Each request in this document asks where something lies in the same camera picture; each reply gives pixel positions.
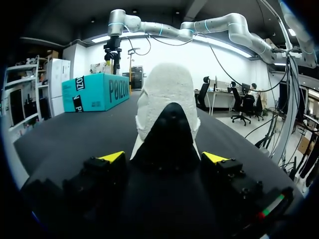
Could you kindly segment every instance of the white cabinet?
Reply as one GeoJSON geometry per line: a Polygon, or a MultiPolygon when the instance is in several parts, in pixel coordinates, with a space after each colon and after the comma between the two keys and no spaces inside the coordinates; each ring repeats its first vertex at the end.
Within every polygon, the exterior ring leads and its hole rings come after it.
{"type": "Polygon", "coordinates": [[[48,62],[47,77],[53,117],[64,112],[62,82],[70,80],[70,65],[70,61],[60,59],[52,59],[48,62]]]}
{"type": "Polygon", "coordinates": [[[54,116],[64,113],[62,96],[52,99],[52,108],[54,116]]]}

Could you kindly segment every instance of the office chair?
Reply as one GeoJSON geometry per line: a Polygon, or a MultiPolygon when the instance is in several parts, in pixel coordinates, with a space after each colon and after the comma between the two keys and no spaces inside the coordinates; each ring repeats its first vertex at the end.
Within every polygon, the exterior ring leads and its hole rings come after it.
{"type": "Polygon", "coordinates": [[[254,116],[258,118],[258,121],[260,121],[259,117],[261,117],[261,119],[264,120],[262,113],[263,113],[263,105],[261,104],[261,97],[260,95],[258,95],[256,106],[254,107],[254,116]]]}
{"type": "Polygon", "coordinates": [[[199,94],[195,94],[195,102],[196,102],[196,107],[200,108],[201,110],[206,110],[205,96],[207,96],[208,98],[207,90],[209,88],[210,78],[206,76],[204,77],[203,81],[204,81],[204,84],[201,86],[199,94]]]}
{"type": "Polygon", "coordinates": [[[253,111],[254,101],[251,104],[251,98],[246,98],[246,100],[243,102],[241,97],[238,94],[237,89],[236,88],[232,88],[232,89],[233,89],[233,94],[234,94],[234,97],[235,97],[235,104],[234,104],[233,109],[235,111],[239,112],[239,114],[240,114],[240,115],[237,115],[237,116],[230,117],[232,119],[232,122],[234,123],[235,119],[240,119],[240,120],[244,121],[245,126],[246,126],[246,120],[248,120],[249,124],[251,124],[250,119],[244,117],[243,113],[245,111],[249,112],[250,109],[253,111]]]}

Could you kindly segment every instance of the storage box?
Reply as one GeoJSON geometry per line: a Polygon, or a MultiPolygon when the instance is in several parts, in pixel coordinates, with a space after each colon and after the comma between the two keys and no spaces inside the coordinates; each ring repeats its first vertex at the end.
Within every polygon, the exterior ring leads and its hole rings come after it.
{"type": "Polygon", "coordinates": [[[98,73],[62,83],[65,112],[107,111],[130,97],[129,78],[98,73]]]}
{"type": "Polygon", "coordinates": [[[59,59],[59,52],[57,51],[52,51],[52,53],[50,55],[48,55],[48,57],[50,58],[55,58],[55,59],[59,59]]]}
{"type": "Polygon", "coordinates": [[[307,139],[306,137],[303,136],[300,143],[299,143],[298,151],[302,154],[309,155],[311,153],[311,151],[314,149],[315,142],[311,142],[309,150],[308,150],[308,152],[306,152],[308,144],[309,144],[309,139],[307,139]]]}

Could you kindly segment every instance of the green indicator light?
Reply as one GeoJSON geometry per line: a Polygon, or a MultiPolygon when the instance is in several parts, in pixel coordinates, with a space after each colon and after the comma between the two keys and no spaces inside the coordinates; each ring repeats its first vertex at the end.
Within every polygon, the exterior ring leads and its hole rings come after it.
{"type": "Polygon", "coordinates": [[[264,214],[265,216],[267,216],[267,215],[269,214],[268,209],[263,210],[263,214],[264,214]]]}

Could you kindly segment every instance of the teal box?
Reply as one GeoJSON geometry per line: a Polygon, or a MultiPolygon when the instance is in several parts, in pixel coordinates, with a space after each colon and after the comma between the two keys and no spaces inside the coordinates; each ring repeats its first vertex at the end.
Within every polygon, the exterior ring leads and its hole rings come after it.
{"type": "Polygon", "coordinates": [[[62,83],[65,112],[107,111],[130,97],[129,78],[93,74],[62,83]]]}

